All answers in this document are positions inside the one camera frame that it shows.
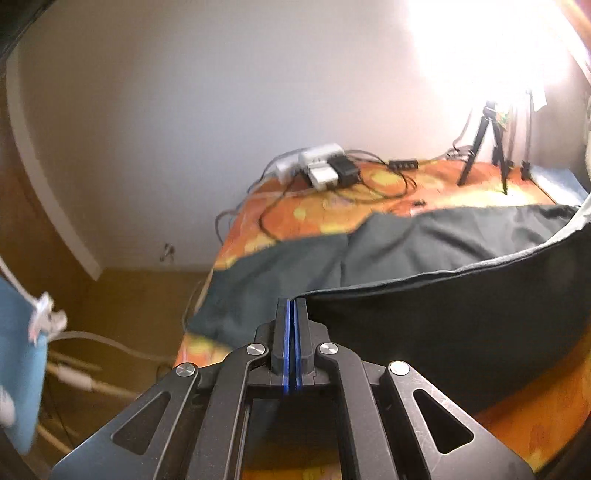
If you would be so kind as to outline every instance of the dark gray blanket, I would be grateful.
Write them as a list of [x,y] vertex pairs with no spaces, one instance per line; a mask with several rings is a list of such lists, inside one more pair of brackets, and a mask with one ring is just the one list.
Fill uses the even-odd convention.
[[580,337],[591,281],[577,267],[591,265],[589,230],[524,260],[453,270],[536,247],[575,211],[531,205],[372,215],[350,234],[284,242],[214,272],[189,329],[243,345],[273,319],[277,298],[303,296],[333,341],[367,361],[408,361],[474,413],[552,366]]

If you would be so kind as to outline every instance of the white clip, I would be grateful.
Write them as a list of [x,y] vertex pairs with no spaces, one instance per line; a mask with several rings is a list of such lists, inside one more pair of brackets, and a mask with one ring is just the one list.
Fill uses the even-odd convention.
[[29,321],[29,341],[37,346],[37,339],[41,332],[47,335],[47,340],[66,329],[68,320],[63,310],[53,312],[53,299],[45,292],[36,301]]

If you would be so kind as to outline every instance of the tripod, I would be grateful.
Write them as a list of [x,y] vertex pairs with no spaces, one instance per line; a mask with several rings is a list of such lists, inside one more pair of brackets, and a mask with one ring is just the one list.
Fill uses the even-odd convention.
[[501,179],[503,182],[503,192],[505,193],[505,195],[507,195],[508,168],[505,156],[503,155],[501,128],[499,127],[499,124],[496,121],[495,102],[487,102],[485,107],[482,109],[482,118],[480,119],[480,126],[478,127],[478,132],[476,132],[474,143],[472,145],[472,148],[470,149],[470,155],[468,156],[466,165],[462,170],[460,179],[457,181],[457,185],[462,186],[466,183],[466,179],[468,178],[470,170],[474,165],[474,161],[476,160],[476,156],[478,155],[478,151],[480,150],[480,146],[482,145],[482,140],[484,139],[484,134],[486,133],[486,129],[489,124],[492,124],[492,131],[495,136],[495,149],[492,153],[493,164],[499,164],[499,168],[501,169]]

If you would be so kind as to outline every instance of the blue towel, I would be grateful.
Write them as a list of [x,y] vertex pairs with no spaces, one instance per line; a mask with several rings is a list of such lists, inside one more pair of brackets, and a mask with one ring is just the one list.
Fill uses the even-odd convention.
[[545,168],[532,165],[531,179],[559,205],[579,206],[588,195],[568,168]]
[[29,451],[39,413],[47,338],[28,341],[32,305],[0,277],[0,385],[12,397],[16,421],[6,434],[20,454]]

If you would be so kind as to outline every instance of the metal bolt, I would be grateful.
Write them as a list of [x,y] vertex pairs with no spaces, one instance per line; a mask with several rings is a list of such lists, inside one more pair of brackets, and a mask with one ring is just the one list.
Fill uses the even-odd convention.
[[190,377],[195,372],[196,368],[193,364],[180,364],[176,369],[176,373],[179,377]]
[[266,350],[265,345],[262,343],[251,343],[246,347],[246,353],[248,355],[262,355]]
[[339,347],[337,347],[334,343],[323,343],[318,347],[318,350],[320,350],[320,353],[325,355],[334,355],[339,351]]
[[390,371],[394,375],[403,376],[410,372],[410,367],[408,366],[408,363],[403,362],[402,360],[396,360],[390,364]]

